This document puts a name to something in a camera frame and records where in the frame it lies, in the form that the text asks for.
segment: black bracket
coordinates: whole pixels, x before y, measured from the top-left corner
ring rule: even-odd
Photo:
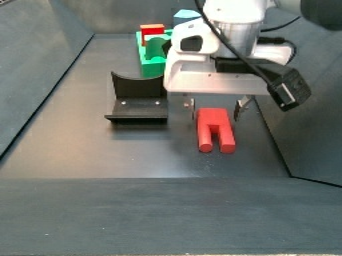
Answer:
[[[112,122],[120,120],[158,120],[168,117],[166,91],[162,76],[150,79],[132,79],[110,72],[114,90],[114,104],[110,115],[104,117]]]

